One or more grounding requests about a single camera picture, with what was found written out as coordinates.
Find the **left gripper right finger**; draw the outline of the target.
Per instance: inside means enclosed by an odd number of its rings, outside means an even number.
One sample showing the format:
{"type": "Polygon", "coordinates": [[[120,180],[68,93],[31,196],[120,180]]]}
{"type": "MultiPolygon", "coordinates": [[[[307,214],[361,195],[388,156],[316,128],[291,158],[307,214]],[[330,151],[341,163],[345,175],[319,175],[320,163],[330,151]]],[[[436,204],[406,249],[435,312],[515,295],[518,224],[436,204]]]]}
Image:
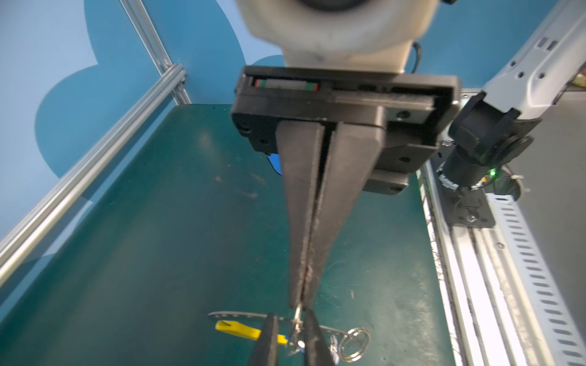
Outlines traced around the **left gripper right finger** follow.
{"type": "Polygon", "coordinates": [[[315,200],[302,306],[312,307],[327,258],[385,144],[380,127],[340,124],[329,138],[315,200]]]}

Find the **key with blue tag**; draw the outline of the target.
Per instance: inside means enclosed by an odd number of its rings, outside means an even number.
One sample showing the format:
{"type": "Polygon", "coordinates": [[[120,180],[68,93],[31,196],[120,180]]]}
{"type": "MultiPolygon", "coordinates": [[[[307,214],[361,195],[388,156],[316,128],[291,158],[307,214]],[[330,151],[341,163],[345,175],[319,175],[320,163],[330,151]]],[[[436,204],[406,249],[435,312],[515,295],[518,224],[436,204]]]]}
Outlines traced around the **key with blue tag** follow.
{"type": "Polygon", "coordinates": [[[293,356],[298,354],[301,349],[299,346],[299,341],[302,339],[303,333],[303,304],[302,302],[298,302],[295,306],[294,316],[291,319],[291,332],[288,337],[288,345],[287,345],[287,355],[293,356]]]}

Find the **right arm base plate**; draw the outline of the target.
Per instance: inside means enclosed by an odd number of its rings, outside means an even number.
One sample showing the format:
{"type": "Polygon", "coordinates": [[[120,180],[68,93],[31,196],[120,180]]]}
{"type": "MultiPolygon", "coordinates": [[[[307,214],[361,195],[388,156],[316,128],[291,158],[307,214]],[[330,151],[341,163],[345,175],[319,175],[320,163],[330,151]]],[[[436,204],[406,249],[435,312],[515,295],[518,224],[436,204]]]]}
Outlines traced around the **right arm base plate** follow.
{"type": "Polygon", "coordinates": [[[442,187],[440,200],[444,219],[449,226],[482,229],[493,228],[496,224],[482,189],[461,191],[442,187]]]}

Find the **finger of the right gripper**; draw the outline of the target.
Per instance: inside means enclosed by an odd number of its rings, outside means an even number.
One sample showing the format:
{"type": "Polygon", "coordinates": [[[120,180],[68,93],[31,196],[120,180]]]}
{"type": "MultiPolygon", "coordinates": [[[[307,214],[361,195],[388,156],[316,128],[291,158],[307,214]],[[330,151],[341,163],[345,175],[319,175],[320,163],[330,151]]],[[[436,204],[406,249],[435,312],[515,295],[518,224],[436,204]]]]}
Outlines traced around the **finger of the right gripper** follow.
{"type": "Polygon", "coordinates": [[[329,346],[312,309],[305,311],[303,334],[305,343],[304,365],[335,366],[329,346]]]}
{"type": "Polygon", "coordinates": [[[248,359],[248,366],[277,366],[279,360],[279,321],[276,314],[269,314],[261,334],[256,340],[248,359]]]}

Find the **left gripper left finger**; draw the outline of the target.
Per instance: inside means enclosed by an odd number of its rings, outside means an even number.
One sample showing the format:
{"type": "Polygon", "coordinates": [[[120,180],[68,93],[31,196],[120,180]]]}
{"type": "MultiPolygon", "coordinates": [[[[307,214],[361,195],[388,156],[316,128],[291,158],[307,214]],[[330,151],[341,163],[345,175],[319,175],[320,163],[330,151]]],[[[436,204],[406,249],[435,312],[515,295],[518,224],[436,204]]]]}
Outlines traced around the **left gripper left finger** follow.
{"type": "Polygon", "coordinates": [[[288,304],[292,309],[304,306],[323,141],[320,124],[283,120],[276,128],[288,216],[288,304]]]}

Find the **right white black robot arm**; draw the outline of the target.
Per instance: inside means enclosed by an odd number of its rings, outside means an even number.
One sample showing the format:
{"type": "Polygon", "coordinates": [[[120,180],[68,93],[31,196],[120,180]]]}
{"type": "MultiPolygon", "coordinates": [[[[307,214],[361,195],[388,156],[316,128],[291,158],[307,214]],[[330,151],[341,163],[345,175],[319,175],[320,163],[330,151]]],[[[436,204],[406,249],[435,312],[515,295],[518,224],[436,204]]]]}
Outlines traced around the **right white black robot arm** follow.
{"type": "MultiPolygon", "coordinates": [[[[456,358],[466,365],[584,364],[556,343],[562,308],[503,178],[585,60],[585,4],[560,1],[508,64],[464,99],[455,76],[406,73],[436,1],[240,1],[283,67],[243,69],[231,111],[253,148],[279,155],[289,225],[288,343],[306,365],[342,361],[364,329],[324,335],[313,304],[334,240],[362,192],[397,195],[416,173],[456,358]]],[[[576,346],[572,352],[570,346],[576,346]]]]}

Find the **key with white tag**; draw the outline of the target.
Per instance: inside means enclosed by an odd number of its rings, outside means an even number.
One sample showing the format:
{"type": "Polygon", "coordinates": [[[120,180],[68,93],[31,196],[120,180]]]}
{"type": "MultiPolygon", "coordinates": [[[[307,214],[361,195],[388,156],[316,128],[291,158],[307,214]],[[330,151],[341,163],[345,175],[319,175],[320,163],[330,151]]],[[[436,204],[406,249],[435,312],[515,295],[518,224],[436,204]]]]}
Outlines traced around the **key with white tag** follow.
{"type": "Polygon", "coordinates": [[[331,352],[331,357],[333,359],[334,365],[338,366],[340,364],[340,346],[338,337],[335,334],[330,334],[330,347],[329,350],[331,352]]]}

